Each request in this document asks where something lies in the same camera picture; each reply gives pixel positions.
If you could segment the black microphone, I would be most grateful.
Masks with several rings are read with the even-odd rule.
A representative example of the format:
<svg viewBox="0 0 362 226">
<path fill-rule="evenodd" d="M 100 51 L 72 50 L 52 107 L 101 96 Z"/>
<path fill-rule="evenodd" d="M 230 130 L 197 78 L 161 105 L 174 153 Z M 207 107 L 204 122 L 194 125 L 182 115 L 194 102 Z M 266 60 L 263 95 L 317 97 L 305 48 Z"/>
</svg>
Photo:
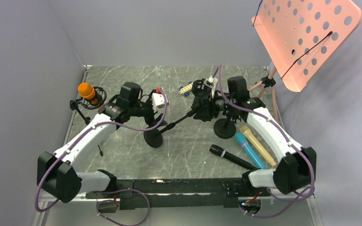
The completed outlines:
<svg viewBox="0 0 362 226">
<path fill-rule="evenodd" d="M 247 170 L 255 170 L 256 167 L 254 165 L 252 165 L 251 163 L 227 152 L 226 150 L 224 150 L 222 147 L 217 146 L 217 145 L 211 145 L 209 148 L 209 152 L 211 152 L 212 154 L 224 158 L 238 166 L 241 166 Z"/>
</svg>

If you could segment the blue microphone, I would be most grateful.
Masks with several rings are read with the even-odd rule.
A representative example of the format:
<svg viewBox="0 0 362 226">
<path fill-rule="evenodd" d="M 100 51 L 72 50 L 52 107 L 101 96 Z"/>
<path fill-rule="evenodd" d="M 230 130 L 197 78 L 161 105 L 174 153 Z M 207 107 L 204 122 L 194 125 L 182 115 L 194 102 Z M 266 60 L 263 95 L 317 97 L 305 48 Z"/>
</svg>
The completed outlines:
<svg viewBox="0 0 362 226">
<path fill-rule="evenodd" d="M 245 136 L 242 133 L 236 133 L 234 137 L 235 137 L 237 143 L 244 149 L 244 151 L 247 153 L 247 155 L 253 161 L 255 166 L 260 169 L 265 169 L 265 164 L 261 161 L 261 159 L 255 153 L 255 151 L 250 146 L 250 144 L 248 143 L 248 140 L 245 138 Z"/>
</svg>

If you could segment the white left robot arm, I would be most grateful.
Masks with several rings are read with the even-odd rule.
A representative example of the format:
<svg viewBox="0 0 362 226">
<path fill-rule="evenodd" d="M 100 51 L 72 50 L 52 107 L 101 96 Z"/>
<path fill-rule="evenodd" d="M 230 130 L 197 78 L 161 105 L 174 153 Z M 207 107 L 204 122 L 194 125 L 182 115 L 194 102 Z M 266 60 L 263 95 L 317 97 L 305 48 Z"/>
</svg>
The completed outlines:
<svg viewBox="0 0 362 226">
<path fill-rule="evenodd" d="M 142 100 L 141 86 L 126 82 L 120 93 L 105 104 L 91 104 L 98 113 L 72 140 L 54 153 L 43 152 L 37 160 L 37 193 L 41 190 L 63 203 L 70 202 L 80 193 L 99 192 L 112 197 L 117 190 L 117 177 L 106 170 L 80 172 L 88 153 L 119 128 L 151 132 L 164 122 L 165 113 L 155 117 L 158 109 L 167 110 L 169 99 L 161 88 L 152 90 L 146 101 Z"/>
</svg>

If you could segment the black round-base clip stand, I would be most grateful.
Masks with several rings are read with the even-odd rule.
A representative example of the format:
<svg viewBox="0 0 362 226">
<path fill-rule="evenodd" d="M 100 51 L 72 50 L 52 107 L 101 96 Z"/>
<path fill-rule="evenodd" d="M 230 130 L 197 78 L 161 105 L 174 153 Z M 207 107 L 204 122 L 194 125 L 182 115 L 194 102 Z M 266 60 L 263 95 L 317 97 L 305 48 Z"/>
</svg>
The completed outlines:
<svg viewBox="0 0 362 226">
<path fill-rule="evenodd" d="M 236 114 L 227 113 L 225 118 L 218 119 L 214 123 L 214 133 L 216 136 L 222 139 L 229 139 L 236 133 L 236 122 L 239 120 L 239 116 Z"/>
</svg>

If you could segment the cream yellow microphone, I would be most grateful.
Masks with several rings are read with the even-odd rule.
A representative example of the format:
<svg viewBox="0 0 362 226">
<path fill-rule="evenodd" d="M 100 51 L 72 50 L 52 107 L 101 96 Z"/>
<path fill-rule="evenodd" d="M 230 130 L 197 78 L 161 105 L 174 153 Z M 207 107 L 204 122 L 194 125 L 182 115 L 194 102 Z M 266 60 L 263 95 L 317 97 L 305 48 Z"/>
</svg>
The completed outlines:
<svg viewBox="0 0 362 226">
<path fill-rule="evenodd" d="M 253 134 L 253 132 L 251 131 L 251 129 L 248 126 L 242 126 L 239 129 L 240 133 L 242 133 L 245 138 L 248 140 L 248 143 L 250 144 L 250 146 L 253 146 L 258 153 L 273 167 L 275 166 L 277 163 L 276 161 L 272 158 L 272 156 L 269 154 L 269 152 L 264 148 L 264 146 L 258 141 L 258 139 L 255 137 L 255 135 Z"/>
</svg>

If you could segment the black round-base tall stand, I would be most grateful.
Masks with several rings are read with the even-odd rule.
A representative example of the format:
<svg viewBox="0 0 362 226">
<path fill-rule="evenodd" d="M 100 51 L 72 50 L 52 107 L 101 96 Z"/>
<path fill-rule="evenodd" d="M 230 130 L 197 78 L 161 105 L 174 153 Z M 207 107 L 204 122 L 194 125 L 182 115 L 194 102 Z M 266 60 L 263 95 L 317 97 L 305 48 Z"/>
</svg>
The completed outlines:
<svg viewBox="0 0 362 226">
<path fill-rule="evenodd" d="M 198 111 L 197 109 L 190 110 L 189 112 L 187 112 L 186 115 L 184 115 L 183 117 L 181 117 L 180 119 L 178 119 L 174 122 L 167 124 L 161 130 L 154 129 L 154 130 L 143 132 L 143 137 L 144 137 L 145 142 L 152 148 L 159 148 L 163 144 L 163 135 L 162 134 L 164 132 L 174 128 L 176 124 L 180 123 L 184 119 L 195 115 L 197 113 L 197 111 Z"/>
</svg>

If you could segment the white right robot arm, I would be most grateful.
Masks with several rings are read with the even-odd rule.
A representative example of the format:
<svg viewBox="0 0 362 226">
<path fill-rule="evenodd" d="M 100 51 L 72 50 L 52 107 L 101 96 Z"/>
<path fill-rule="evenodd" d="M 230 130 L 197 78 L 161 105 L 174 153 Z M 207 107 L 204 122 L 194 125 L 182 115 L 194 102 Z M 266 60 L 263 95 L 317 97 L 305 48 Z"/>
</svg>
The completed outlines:
<svg viewBox="0 0 362 226">
<path fill-rule="evenodd" d="M 228 79 L 228 92 L 223 91 L 214 77 L 196 80 L 191 85 L 195 97 L 193 107 L 199 109 L 194 119 L 210 121 L 223 113 L 226 117 L 214 124 L 215 134 L 224 139 L 235 136 L 242 145 L 245 131 L 237 133 L 234 124 L 237 120 L 243 121 L 255 129 L 273 151 L 274 157 L 266 159 L 271 168 L 257 164 L 243 174 L 241 189 L 244 194 L 254 195 L 260 188 L 275 188 L 282 194 L 289 194 L 308 186 L 309 192 L 298 199 L 313 195 L 316 152 L 295 141 L 276 122 L 263 101 L 250 96 L 243 77 Z"/>
</svg>

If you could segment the black shock-mount round stand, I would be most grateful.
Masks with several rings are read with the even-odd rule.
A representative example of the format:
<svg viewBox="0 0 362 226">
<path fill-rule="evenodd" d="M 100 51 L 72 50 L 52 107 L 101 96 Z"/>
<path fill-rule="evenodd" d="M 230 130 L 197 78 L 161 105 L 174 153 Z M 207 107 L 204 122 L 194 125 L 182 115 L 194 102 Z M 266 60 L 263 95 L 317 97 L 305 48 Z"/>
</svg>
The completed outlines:
<svg viewBox="0 0 362 226">
<path fill-rule="evenodd" d="M 192 83 L 192 93 L 195 98 L 204 98 L 208 94 L 208 89 L 204 81 L 205 79 L 200 79 Z"/>
</svg>

